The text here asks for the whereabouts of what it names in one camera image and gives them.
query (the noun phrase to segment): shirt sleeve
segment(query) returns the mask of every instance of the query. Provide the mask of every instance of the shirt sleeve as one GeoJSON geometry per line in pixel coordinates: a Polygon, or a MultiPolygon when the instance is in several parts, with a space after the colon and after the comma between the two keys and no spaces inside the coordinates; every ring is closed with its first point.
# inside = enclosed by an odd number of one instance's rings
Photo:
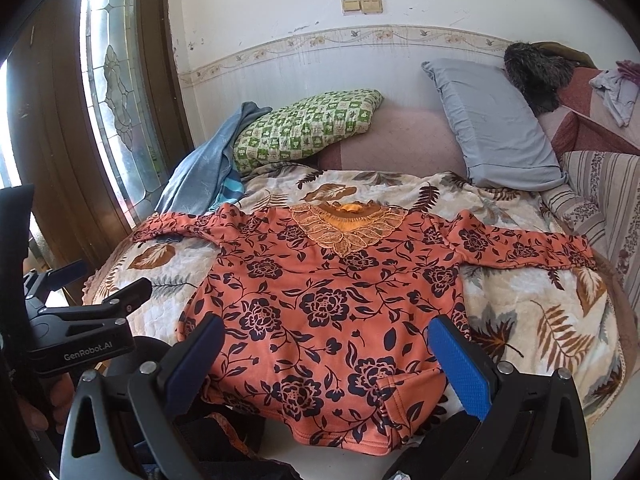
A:
{"type": "Polygon", "coordinates": [[[190,238],[202,238],[220,244],[236,240],[249,216],[237,207],[224,204],[217,213],[191,215],[187,213],[154,214],[133,232],[134,243],[151,240],[161,235],[177,234],[190,238]]]}
{"type": "Polygon", "coordinates": [[[451,249],[469,264],[495,269],[596,268],[584,236],[486,226],[469,210],[461,211],[451,222],[441,222],[440,232],[451,249]]]}

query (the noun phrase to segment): leaf-patterned blanket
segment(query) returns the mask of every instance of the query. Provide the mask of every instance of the leaf-patterned blanket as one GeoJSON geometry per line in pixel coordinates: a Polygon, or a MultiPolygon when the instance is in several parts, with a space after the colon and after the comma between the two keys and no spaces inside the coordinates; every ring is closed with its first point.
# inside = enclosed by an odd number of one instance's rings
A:
{"type": "MultiPolygon", "coordinates": [[[[487,225],[561,231],[539,194],[479,189],[452,173],[418,178],[275,164],[259,168],[245,186],[238,207],[248,213],[265,206],[375,200],[450,220],[469,209],[487,225]]],[[[197,238],[161,237],[139,244],[126,240],[88,284],[85,303],[99,303],[146,276],[153,295],[130,315],[132,331],[172,344],[178,316],[217,253],[215,245],[197,238]]],[[[587,424],[592,425],[616,397],[625,376],[616,318],[600,276],[589,269],[476,266],[463,266],[462,274],[473,339],[494,360],[509,360],[524,373],[569,368],[587,424]]],[[[428,424],[438,424],[461,408],[449,387],[428,424]]]]}

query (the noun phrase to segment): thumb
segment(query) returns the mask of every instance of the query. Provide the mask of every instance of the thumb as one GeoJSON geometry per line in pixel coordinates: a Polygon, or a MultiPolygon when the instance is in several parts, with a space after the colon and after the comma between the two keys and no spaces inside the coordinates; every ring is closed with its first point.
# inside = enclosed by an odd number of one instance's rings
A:
{"type": "Polygon", "coordinates": [[[45,431],[49,421],[39,410],[31,406],[22,397],[18,397],[18,409],[27,428],[33,431],[45,431]]]}

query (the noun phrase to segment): light switch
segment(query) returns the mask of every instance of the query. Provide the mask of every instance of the light switch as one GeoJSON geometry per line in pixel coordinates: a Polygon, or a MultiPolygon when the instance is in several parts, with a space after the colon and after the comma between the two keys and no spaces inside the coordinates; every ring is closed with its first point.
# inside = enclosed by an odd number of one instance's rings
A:
{"type": "Polygon", "coordinates": [[[363,14],[379,14],[382,12],[382,0],[360,0],[363,14]]]}
{"type": "Polygon", "coordinates": [[[342,12],[358,12],[360,10],[360,0],[343,0],[342,12]]]}

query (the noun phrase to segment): human hand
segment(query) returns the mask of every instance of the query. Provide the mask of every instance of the human hand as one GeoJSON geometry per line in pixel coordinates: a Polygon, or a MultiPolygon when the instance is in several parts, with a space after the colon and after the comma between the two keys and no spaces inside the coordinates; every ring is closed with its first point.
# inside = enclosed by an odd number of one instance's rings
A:
{"type": "MultiPolygon", "coordinates": [[[[59,434],[65,433],[66,418],[74,400],[74,393],[74,384],[69,374],[62,375],[49,393],[49,399],[53,406],[53,419],[56,421],[56,431],[59,434]]],[[[47,417],[22,397],[18,397],[18,408],[22,420],[30,430],[46,431],[49,428],[47,417]]]]}

